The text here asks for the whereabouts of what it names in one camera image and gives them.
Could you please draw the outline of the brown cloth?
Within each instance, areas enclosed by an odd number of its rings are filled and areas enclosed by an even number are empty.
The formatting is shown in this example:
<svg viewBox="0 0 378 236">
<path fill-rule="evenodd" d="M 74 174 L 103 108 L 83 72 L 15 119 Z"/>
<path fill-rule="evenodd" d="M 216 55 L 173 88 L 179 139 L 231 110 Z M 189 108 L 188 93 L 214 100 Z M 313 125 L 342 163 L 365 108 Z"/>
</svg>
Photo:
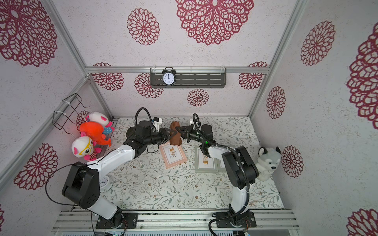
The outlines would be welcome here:
<svg viewBox="0 0 378 236">
<path fill-rule="evenodd" d="M 170 125 L 170 144 L 173 146 L 181 146 L 182 140 L 181 140 L 181 134 L 176 130 L 176 127 L 179 127 L 180 124 L 178 121 L 173 121 Z"/>
</svg>

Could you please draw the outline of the pink picture frame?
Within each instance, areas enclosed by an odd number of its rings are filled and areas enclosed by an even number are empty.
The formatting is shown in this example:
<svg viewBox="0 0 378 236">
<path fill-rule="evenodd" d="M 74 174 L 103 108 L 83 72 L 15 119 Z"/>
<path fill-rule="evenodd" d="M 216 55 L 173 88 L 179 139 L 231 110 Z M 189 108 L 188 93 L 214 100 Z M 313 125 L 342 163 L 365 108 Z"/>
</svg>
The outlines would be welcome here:
<svg viewBox="0 0 378 236">
<path fill-rule="evenodd" d="M 171 145 L 169 142 L 160 145 L 161 152 L 166 169 L 175 167 L 188 161 L 182 146 Z"/>
</svg>

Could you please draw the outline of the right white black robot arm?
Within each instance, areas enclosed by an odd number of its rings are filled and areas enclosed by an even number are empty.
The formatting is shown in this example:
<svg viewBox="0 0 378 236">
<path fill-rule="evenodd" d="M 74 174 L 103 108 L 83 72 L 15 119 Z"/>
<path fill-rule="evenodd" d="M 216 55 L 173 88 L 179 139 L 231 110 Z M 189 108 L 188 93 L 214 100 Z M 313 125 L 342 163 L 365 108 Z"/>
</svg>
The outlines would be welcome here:
<svg viewBox="0 0 378 236">
<path fill-rule="evenodd" d="M 234 187 L 228 213 L 222 217 L 218 216 L 217 219 L 246 215 L 250 200 L 250 188 L 258 177 L 257 168 L 249 152 L 244 146 L 234 148 L 217 143 L 211 125 L 202 125 L 196 113 L 193 114 L 192 119 L 192 124 L 176 126 L 176 131 L 188 142 L 191 140 L 200 142 L 201 151 L 206 157 L 222 160 L 229 181 Z"/>
</svg>

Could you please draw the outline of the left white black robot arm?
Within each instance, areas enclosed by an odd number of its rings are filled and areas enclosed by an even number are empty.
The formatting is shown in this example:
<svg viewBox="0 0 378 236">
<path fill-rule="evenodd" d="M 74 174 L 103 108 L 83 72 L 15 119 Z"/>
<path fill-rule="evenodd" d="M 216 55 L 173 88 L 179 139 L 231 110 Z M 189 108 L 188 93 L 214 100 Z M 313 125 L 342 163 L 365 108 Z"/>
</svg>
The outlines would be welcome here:
<svg viewBox="0 0 378 236">
<path fill-rule="evenodd" d="M 142 107 L 137 111 L 134 126 L 127 130 L 123 145 L 96 161 L 73 164 L 62 189 L 64 197 L 114 225 L 122 221 L 122 210 L 101 196 L 100 180 L 120 165 L 139 157 L 149 145 L 161 145 L 177 134 L 176 130 L 156 128 L 151 115 L 147 121 L 137 122 L 142 110 L 147 109 Z"/>
</svg>

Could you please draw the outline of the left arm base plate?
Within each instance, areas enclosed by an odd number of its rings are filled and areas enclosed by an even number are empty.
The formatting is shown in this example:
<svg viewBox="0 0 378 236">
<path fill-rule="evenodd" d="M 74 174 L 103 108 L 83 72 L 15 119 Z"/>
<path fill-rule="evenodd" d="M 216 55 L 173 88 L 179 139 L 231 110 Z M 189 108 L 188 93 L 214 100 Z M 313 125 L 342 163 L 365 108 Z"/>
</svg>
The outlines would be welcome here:
<svg viewBox="0 0 378 236">
<path fill-rule="evenodd" d="M 123 212 L 117 207 L 117 211 L 110 219 L 99 216 L 96 229 L 135 229 L 139 214 L 136 212 Z"/>
</svg>

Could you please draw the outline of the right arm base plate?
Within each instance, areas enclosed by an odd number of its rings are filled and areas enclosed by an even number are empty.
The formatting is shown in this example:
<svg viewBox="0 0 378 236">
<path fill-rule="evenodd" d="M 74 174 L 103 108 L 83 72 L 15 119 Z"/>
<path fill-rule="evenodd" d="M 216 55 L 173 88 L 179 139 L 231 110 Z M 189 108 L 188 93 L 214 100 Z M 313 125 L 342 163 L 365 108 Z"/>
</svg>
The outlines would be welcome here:
<svg viewBox="0 0 378 236">
<path fill-rule="evenodd" d="M 218 228 L 255 228 L 257 222 L 252 211 L 247 209 L 242 214 L 238 214 L 228 219 L 221 219 L 233 214 L 233 211 L 228 210 L 224 212 L 216 212 L 212 214 L 214 219 L 217 219 L 216 225 Z"/>
</svg>

